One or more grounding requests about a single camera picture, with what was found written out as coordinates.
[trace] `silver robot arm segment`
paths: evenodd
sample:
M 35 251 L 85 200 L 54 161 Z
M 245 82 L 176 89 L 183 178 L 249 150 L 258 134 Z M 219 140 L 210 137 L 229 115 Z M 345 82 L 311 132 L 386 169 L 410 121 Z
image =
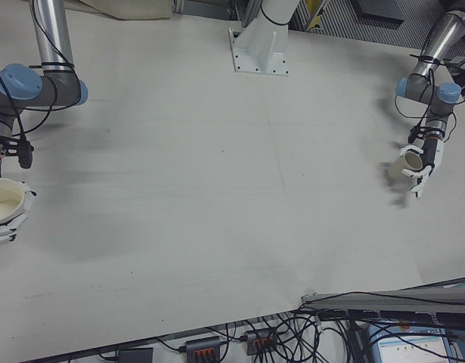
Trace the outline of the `silver robot arm segment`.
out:
M 400 97 L 428 105 L 424 117 L 425 126 L 418 124 L 413 127 L 408 138 L 409 144 L 417 138 L 422 139 L 422 152 L 416 150 L 413 145 L 407 147 L 420 155 L 423 168 L 420 171 L 402 171 L 404 175 L 417 179 L 417 185 L 411 189 L 416 197 L 422 196 L 424 185 L 441 164 L 448 118 L 461 93 L 461 87 L 453 82 L 436 86 L 434 72 L 451 47 L 465 35 L 465 0 L 454 3 L 438 22 L 439 31 L 435 38 L 417 58 L 418 62 L 412 74 L 401 79 L 395 90 Z

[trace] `white tabletop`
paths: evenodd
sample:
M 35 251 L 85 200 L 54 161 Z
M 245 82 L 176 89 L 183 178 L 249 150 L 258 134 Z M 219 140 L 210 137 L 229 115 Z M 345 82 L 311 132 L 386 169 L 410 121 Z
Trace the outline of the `white tabletop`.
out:
M 384 178 L 412 50 L 290 32 L 290 77 L 255 76 L 227 22 L 68 23 L 90 99 L 31 134 L 31 170 L 3 163 L 39 196 L 0 247 L 0 362 L 465 275 L 465 105 L 422 200 Z M 31 18 L 0 0 L 0 68 L 17 62 L 39 62 Z

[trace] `white robotic fingers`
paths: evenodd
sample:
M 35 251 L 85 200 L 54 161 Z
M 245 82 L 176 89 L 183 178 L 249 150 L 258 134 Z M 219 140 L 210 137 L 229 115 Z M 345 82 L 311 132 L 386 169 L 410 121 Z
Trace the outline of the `white robotic fingers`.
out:
M 29 217 L 29 211 L 33 201 L 37 197 L 37 193 L 33 191 L 26 183 L 22 183 L 22 188 L 24 190 L 23 212 L 10 221 L 0 224 L 0 245 L 7 244 L 15 240 L 19 230 L 22 228 L 23 223 Z

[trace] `robotic arm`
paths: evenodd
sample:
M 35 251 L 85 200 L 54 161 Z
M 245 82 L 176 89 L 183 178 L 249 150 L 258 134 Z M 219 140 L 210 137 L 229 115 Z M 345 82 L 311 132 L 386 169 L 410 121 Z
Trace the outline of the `robotic arm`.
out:
M 63 0 L 29 0 L 29 5 L 43 75 L 22 64 L 9 64 L 0 72 L 0 244 L 15 239 L 37 195 L 23 182 L 1 178 L 3 156 L 17 156 L 23 169 L 32 165 L 33 147 L 26 138 L 32 129 L 23 129 L 20 114 L 27 109 L 47 113 L 41 125 L 51 111 L 83 104 L 88 97 L 74 70 Z M 17 138 L 12 135 L 15 121 Z
M 425 126 L 417 124 L 411 130 L 409 145 L 401 149 L 401 156 L 408 151 L 418 154 L 422 160 L 421 170 L 403 169 L 402 174 L 417 179 L 411 192 L 421 197 L 423 188 L 432 173 L 442 162 L 444 140 L 448 118 L 457 103 L 461 87 L 453 82 L 436 86 L 434 72 L 441 65 L 449 49 L 465 35 L 465 0 L 455 2 L 438 23 L 439 31 L 427 49 L 417 58 L 414 71 L 408 78 L 402 78 L 395 90 L 399 97 L 426 104 Z M 422 148 L 412 145 L 419 138 Z
M 0 72 L 0 177 L 3 156 L 17 156 L 23 169 L 32 165 L 33 147 L 27 141 L 20 114 L 28 107 L 51 112 L 83 104 L 88 97 L 73 65 L 63 0 L 29 0 L 43 76 L 22 64 Z M 13 138 L 15 120 L 19 138 Z

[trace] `beige cup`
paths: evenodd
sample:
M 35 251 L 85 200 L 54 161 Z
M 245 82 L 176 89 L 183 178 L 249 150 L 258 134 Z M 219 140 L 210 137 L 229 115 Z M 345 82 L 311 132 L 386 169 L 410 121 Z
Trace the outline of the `beige cup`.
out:
M 401 173 L 403 169 L 409 169 L 414 172 L 422 169 L 422 159 L 419 154 L 407 151 L 395 161 L 389 169 L 390 178 L 398 179 L 405 176 Z
M 23 212 L 22 184 L 0 178 L 0 224 L 10 221 Z

